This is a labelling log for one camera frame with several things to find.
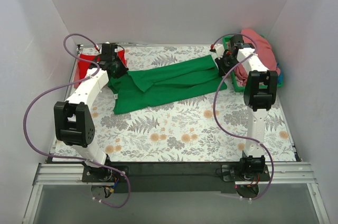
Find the green t shirt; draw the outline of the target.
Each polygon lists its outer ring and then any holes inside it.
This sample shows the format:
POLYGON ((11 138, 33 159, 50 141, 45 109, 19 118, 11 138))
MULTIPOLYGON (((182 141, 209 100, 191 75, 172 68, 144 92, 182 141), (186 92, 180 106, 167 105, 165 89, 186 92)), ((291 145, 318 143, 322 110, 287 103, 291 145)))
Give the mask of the green t shirt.
POLYGON ((117 95, 114 114, 169 104, 213 93, 222 77, 210 55, 150 70, 128 71, 110 78, 108 87, 117 95))

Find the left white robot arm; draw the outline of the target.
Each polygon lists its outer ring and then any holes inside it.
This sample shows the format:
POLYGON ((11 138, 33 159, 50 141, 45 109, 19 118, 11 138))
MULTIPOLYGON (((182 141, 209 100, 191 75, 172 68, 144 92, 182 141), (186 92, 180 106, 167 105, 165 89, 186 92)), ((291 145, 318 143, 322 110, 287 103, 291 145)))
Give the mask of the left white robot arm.
POLYGON ((75 149, 89 174, 102 182, 124 178, 122 172, 112 170, 108 155, 99 147, 90 113, 109 78, 119 78, 128 71, 118 48, 117 44, 102 44, 100 54, 93 59, 100 68, 91 64, 86 73, 88 80, 83 81, 66 101, 54 105, 56 138, 75 149))

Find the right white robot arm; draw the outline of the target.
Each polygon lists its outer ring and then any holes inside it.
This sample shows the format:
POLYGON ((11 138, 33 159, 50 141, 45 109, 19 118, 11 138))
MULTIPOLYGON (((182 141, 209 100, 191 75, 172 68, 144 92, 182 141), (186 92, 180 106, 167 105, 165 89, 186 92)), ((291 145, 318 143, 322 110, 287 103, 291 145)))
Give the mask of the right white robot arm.
POLYGON ((260 61, 258 46, 254 40, 244 42, 245 35, 231 34, 229 45, 215 42, 211 51, 217 54, 215 63, 219 75, 226 78, 239 66, 243 66, 248 78, 243 100, 248 108, 248 131, 246 143, 239 161, 221 168, 224 181, 258 181, 261 175, 268 176, 265 156, 269 151, 264 145, 268 112, 276 101, 278 73, 269 70, 260 61))

